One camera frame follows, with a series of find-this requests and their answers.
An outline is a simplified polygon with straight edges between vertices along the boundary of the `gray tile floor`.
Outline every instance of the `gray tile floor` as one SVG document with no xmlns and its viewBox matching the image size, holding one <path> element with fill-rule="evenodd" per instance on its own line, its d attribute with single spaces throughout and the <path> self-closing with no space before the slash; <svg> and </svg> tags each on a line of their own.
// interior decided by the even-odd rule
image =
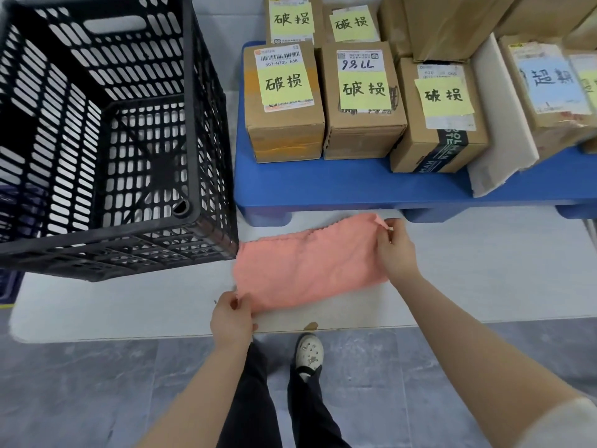
<svg viewBox="0 0 597 448">
<path fill-rule="evenodd" d="M 0 310 L 0 446 L 132 446 L 210 352 L 210 338 L 23 345 Z M 493 324 L 506 340 L 597 396 L 597 318 Z M 320 332 L 321 385 L 354 448 L 488 447 L 416 328 Z M 295 334 L 262 335 L 285 447 Z"/>
</svg>

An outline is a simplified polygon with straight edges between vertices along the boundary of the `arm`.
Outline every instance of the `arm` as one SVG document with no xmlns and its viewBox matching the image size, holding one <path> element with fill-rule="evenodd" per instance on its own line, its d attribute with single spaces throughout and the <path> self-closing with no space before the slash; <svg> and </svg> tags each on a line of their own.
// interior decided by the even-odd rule
<svg viewBox="0 0 597 448">
<path fill-rule="evenodd" d="M 224 293 L 211 317 L 214 351 L 137 448 L 214 448 L 241 378 L 254 326 L 248 299 Z"/>
<path fill-rule="evenodd" d="M 386 220 L 377 249 L 439 364 L 494 448 L 511 448 L 542 415 L 581 395 L 421 276 L 402 219 Z"/>
</svg>

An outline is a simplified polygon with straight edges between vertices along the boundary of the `left hand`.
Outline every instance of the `left hand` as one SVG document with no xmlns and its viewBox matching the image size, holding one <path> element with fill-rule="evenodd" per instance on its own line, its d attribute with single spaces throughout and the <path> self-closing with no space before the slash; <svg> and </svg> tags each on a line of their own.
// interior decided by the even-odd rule
<svg viewBox="0 0 597 448">
<path fill-rule="evenodd" d="M 248 296 L 238 299 L 234 292 L 225 292 L 214 308 L 210 323 L 217 348 L 241 346 L 248 348 L 257 329 L 251 317 Z"/>
</svg>

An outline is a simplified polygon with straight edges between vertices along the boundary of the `blue sticky note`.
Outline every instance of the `blue sticky note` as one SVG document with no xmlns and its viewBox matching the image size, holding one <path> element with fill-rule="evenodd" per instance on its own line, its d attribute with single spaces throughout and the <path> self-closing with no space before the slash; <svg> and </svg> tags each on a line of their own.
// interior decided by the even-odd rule
<svg viewBox="0 0 597 448">
<path fill-rule="evenodd" d="M 585 93 L 565 59 L 521 59 L 518 68 L 536 107 L 586 103 Z"/>
</svg>

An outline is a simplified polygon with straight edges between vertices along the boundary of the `yellow sticky note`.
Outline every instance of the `yellow sticky note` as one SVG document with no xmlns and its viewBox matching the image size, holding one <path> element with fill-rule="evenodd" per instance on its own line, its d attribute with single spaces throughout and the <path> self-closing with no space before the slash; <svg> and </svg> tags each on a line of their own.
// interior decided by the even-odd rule
<svg viewBox="0 0 597 448">
<path fill-rule="evenodd" d="M 584 70 L 578 73 L 580 83 L 583 85 L 593 108 L 597 109 L 597 70 Z"/>
<path fill-rule="evenodd" d="M 346 11 L 330 15 L 330 22 L 336 42 L 345 40 L 377 40 L 375 24 L 369 9 Z"/>
<path fill-rule="evenodd" d="M 338 72 L 340 109 L 392 110 L 385 71 Z"/>
<path fill-rule="evenodd" d="M 278 105 L 313 99 L 304 63 L 257 69 L 263 105 Z"/>
<path fill-rule="evenodd" d="M 414 81 L 428 116 L 461 116 L 474 113 L 466 84 L 459 77 L 435 77 Z"/>
<path fill-rule="evenodd" d="M 311 3 L 304 5 L 270 4 L 269 26 L 272 36 L 313 34 L 315 25 Z"/>
</svg>

